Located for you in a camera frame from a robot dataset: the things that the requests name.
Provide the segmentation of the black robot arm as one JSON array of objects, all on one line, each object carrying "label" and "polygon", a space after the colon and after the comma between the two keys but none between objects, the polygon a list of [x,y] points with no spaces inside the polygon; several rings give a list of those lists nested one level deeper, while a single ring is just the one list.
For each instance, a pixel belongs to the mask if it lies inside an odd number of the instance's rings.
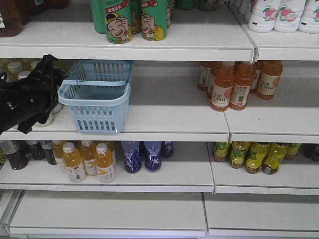
[{"label": "black robot arm", "polygon": [[55,67],[58,59],[44,55],[35,69],[18,81],[7,82],[7,72],[0,74],[0,131],[18,126],[27,134],[36,123],[45,123],[58,104],[57,88],[69,73]]}]

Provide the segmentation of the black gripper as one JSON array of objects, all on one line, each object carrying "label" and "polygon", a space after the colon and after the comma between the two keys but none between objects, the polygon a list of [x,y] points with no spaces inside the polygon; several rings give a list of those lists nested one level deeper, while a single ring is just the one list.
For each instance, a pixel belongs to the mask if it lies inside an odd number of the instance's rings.
[{"label": "black gripper", "polygon": [[69,72],[55,67],[57,61],[50,54],[44,55],[28,77],[19,81],[19,88],[28,96],[28,116],[18,124],[18,130],[25,134],[31,132],[37,122],[46,123],[58,104],[58,87],[69,76]]}]

